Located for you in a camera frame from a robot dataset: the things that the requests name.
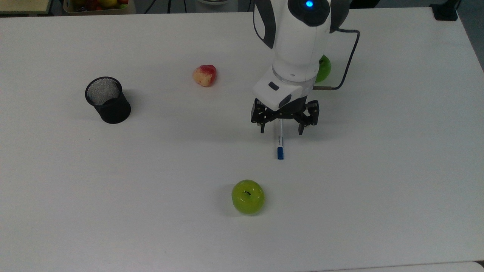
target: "black mesh pen holder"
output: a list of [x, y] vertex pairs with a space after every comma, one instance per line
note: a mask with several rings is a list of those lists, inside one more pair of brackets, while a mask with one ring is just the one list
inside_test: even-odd
[[86, 100], [109, 124], [117, 124], [128, 118], [131, 106], [122, 93], [121, 83], [104, 76], [93, 80], [86, 88]]

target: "fake fruit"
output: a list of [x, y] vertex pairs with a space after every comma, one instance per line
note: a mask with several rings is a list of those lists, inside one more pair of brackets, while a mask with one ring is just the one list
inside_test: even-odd
[[98, 0], [98, 2], [105, 8], [111, 8], [118, 4], [118, 0]]
[[193, 71], [193, 79], [196, 83], [208, 87], [217, 77], [217, 69], [213, 65], [202, 65]]
[[264, 206], [264, 191], [257, 182], [243, 180], [232, 189], [232, 203], [241, 213], [254, 214]]
[[316, 82], [325, 80], [331, 72], [331, 61], [328, 57], [323, 55], [319, 60], [319, 71], [316, 76]]

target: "pen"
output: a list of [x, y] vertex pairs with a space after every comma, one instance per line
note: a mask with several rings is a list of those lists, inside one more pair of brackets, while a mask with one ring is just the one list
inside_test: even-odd
[[277, 159], [284, 160], [284, 146], [282, 144], [282, 119], [278, 119], [277, 126]]

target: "tabletop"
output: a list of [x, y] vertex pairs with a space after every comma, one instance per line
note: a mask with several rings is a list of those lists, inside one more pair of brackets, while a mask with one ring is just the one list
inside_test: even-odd
[[0, 0], [0, 14], [47, 14], [52, 0]]
[[[351, 10], [319, 124], [250, 122], [251, 13], [0, 18], [0, 270], [322, 271], [484, 259], [484, 74], [460, 20]], [[352, 34], [331, 34], [335, 86]], [[209, 88], [192, 80], [217, 67]], [[132, 106], [104, 123], [100, 76]], [[266, 204], [230, 192], [257, 181]]]

